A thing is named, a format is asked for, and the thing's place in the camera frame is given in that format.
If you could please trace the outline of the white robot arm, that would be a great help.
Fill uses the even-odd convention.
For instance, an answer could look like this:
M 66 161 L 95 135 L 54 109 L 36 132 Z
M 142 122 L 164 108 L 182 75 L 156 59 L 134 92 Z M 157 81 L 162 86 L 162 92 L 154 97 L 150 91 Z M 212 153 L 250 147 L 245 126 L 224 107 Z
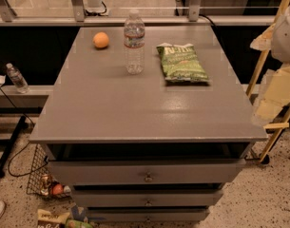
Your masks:
M 290 64 L 290 5 L 274 27 L 271 53 L 275 59 Z

